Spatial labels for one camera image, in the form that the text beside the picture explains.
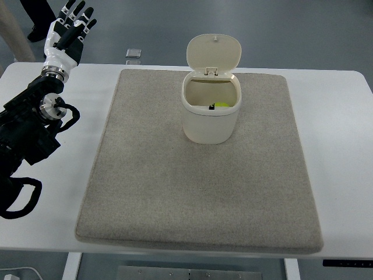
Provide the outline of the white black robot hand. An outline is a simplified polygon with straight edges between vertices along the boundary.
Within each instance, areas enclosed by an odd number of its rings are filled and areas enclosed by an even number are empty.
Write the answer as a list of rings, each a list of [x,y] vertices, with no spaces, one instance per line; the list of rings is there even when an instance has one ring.
[[[92,7],[88,7],[75,20],[86,4],[85,1],[80,1],[75,5],[75,2],[68,0],[59,11],[57,20],[50,25],[44,45],[44,71],[71,71],[80,63],[83,41],[97,20],[89,22],[94,12]],[[64,20],[75,21],[66,24]]]

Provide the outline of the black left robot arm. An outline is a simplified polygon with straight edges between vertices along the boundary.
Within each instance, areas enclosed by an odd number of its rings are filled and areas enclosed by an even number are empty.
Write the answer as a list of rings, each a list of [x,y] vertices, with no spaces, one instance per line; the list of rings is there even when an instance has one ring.
[[[80,119],[80,112],[60,97],[70,72],[77,67],[83,42],[96,24],[94,9],[68,1],[50,25],[40,76],[4,105],[1,112],[1,186],[14,185],[12,174],[26,161],[33,165],[59,146],[55,139]]]

